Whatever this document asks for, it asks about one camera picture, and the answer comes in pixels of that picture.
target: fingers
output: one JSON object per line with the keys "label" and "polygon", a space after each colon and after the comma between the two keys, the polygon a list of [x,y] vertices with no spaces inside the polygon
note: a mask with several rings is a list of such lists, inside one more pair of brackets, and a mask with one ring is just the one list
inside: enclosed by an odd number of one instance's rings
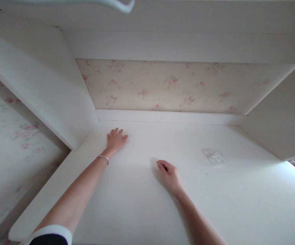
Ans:
{"label": "fingers", "polygon": [[176,168],[174,165],[172,165],[171,163],[164,161],[164,160],[159,160],[157,162],[160,162],[161,164],[163,164],[164,166],[166,166],[168,169],[174,169]]}
{"label": "fingers", "polygon": [[158,168],[161,172],[161,174],[167,174],[167,171],[164,169],[164,166],[162,165],[162,163],[160,161],[157,161],[157,164],[158,164]]}

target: silver bracelet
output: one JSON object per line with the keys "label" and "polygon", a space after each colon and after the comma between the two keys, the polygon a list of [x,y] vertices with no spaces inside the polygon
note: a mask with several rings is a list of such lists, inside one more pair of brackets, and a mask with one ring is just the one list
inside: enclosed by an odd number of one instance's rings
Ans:
{"label": "silver bracelet", "polygon": [[109,165],[109,159],[108,159],[107,157],[105,157],[104,155],[98,155],[97,158],[98,158],[98,157],[100,157],[100,158],[106,160],[106,161],[107,161],[107,165]]}

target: white sleeve trim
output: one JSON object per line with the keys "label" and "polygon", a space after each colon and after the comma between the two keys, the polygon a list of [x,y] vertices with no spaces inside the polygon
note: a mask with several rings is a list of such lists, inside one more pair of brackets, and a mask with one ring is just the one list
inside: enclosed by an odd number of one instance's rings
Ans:
{"label": "white sleeve trim", "polygon": [[31,234],[20,245],[29,245],[34,238],[37,238],[39,236],[46,235],[46,234],[60,235],[66,239],[68,245],[72,244],[72,240],[73,240],[72,233],[66,227],[60,226],[60,225],[48,225],[48,226],[42,227],[41,229]]}

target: transparent sticker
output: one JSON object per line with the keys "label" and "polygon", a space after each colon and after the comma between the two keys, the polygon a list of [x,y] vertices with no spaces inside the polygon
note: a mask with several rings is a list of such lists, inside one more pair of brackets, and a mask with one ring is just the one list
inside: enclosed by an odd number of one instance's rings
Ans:
{"label": "transparent sticker", "polygon": [[201,151],[213,166],[224,165],[227,162],[225,157],[217,149],[201,149]]}

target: left hand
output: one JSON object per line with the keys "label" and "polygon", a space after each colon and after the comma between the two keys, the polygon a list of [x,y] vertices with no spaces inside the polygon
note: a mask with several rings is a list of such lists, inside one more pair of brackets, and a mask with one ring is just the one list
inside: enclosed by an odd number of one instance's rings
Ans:
{"label": "left hand", "polygon": [[128,135],[122,138],[122,132],[122,129],[118,132],[118,128],[111,130],[110,134],[107,136],[108,143],[106,150],[116,153],[125,145]]}

